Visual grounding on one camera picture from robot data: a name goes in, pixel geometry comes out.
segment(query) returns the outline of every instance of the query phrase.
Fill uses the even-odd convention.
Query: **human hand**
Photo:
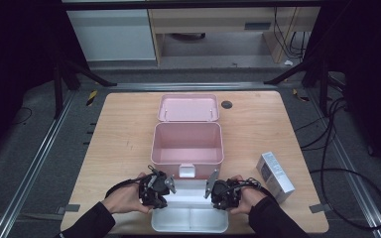
[[[144,176],[144,173],[140,173],[138,178]],[[116,189],[104,200],[102,200],[101,203],[103,203],[111,214],[128,213],[131,211],[148,213],[150,211],[150,207],[141,204],[138,191],[139,185],[134,182]]]
[[[235,176],[231,179],[244,180],[241,175]],[[255,206],[256,204],[258,204],[260,200],[264,199],[267,196],[262,191],[250,186],[243,186],[241,188],[241,194],[242,197],[240,199],[239,206],[230,209],[230,213],[233,215],[239,213],[249,214],[250,210],[252,209],[252,206]]]

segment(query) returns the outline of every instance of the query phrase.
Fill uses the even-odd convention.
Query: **gray carpet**
[[[104,78],[114,82],[230,82],[230,81],[264,81],[269,80],[282,72],[280,69],[260,70],[226,68],[226,69],[200,69],[200,70],[124,70],[124,71],[98,71]],[[300,84],[302,74],[295,75],[289,81],[276,87],[281,93],[284,104],[294,129],[300,128],[317,120],[320,116],[316,111],[313,100],[303,101],[293,95],[296,88],[300,96],[309,97],[317,93],[317,88],[308,92]],[[75,93],[71,107],[63,121],[61,130],[53,142],[46,161],[34,182],[33,187],[22,207],[21,213],[54,214],[59,206],[68,203],[73,190],[76,177],[79,173],[87,145],[93,130],[92,123],[98,119],[105,95],[117,90],[103,88],[93,81],[81,76],[81,88]],[[91,106],[85,103],[91,90],[97,89]],[[335,100],[341,94],[330,88],[329,97]],[[25,95],[24,107],[21,109],[15,124],[0,143],[0,216],[5,211],[19,184],[21,183],[33,157],[38,152],[43,138],[46,136],[55,112],[53,98],[53,84],[45,83],[33,88]],[[361,133],[353,121],[349,110],[339,110],[335,116],[335,130],[337,137],[348,157],[357,170],[370,178],[381,189],[381,158],[371,157],[367,153],[367,144],[362,139]],[[305,145],[314,140],[324,127],[321,121],[298,130],[296,132],[300,145]],[[323,140],[315,143],[311,148],[323,145]],[[322,150],[304,151],[304,156],[310,170],[320,168]],[[327,167],[339,167],[332,147],[326,153],[325,164]],[[312,175],[319,197],[321,194],[319,175]],[[325,191],[335,207],[349,220],[367,225],[361,207],[351,191],[347,178],[341,173],[326,173]],[[379,211],[381,212],[381,199],[369,188]],[[341,220],[332,211],[326,213],[329,230],[325,234],[313,237],[379,237],[372,231],[355,228]],[[20,217],[12,227],[8,237],[52,237],[59,232],[61,222]]]

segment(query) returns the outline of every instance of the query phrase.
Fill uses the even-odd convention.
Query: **pink box lid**
[[[165,94],[158,118],[163,122],[211,122],[219,118],[213,94]]]

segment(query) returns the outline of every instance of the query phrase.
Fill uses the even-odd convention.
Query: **yellow tape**
[[[90,106],[92,104],[96,95],[97,95],[97,90],[91,91],[91,93],[88,96],[88,100],[86,101],[87,106]]]
[[[297,92],[297,90],[295,88],[293,88],[293,95],[295,95],[301,101],[309,101],[308,97],[301,97],[301,96],[299,96],[299,94],[298,94],[298,92]]]

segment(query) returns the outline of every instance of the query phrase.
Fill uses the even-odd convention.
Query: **table surface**
[[[281,203],[284,211],[306,232],[323,233],[328,223],[323,212],[311,213],[319,204],[318,194],[293,131],[280,94],[276,91],[174,92],[214,94],[219,104],[218,123],[222,130],[224,161],[219,179],[236,175],[264,183],[256,170],[262,153],[273,152],[296,190]],[[166,92],[111,93],[107,96],[85,155],[69,204],[79,204],[78,212],[67,212],[65,230],[106,191],[139,172],[148,173],[157,113]],[[221,102],[232,102],[224,109]],[[156,234],[150,214],[115,214],[110,233]],[[253,233],[247,215],[229,215],[226,234]]]

